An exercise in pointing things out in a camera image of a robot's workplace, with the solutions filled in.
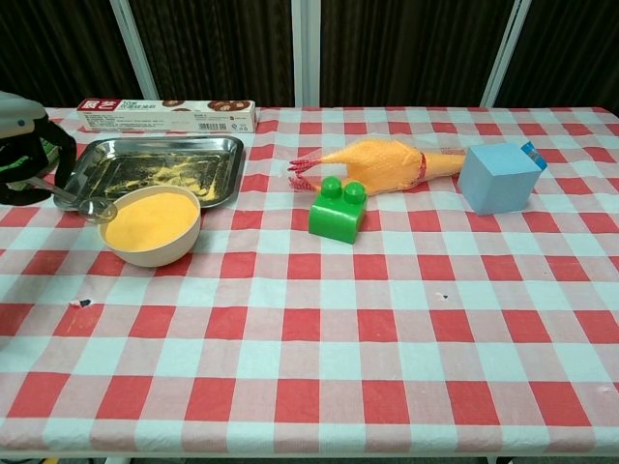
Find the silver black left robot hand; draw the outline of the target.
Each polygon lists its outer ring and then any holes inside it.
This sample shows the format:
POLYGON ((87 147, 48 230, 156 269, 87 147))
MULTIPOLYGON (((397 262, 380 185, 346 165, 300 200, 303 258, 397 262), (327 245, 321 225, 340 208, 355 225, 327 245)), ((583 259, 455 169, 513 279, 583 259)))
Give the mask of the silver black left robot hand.
POLYGON ((59 148, 54 185, 62 189, 76 162, 74 138, 50 121, 45 108, 37 101, 16 94, 1 94, 1 203, 27 206, 46 200, 45 189, 14 190, 10 184, 39 177, 49 160, 42 142, 59 148))

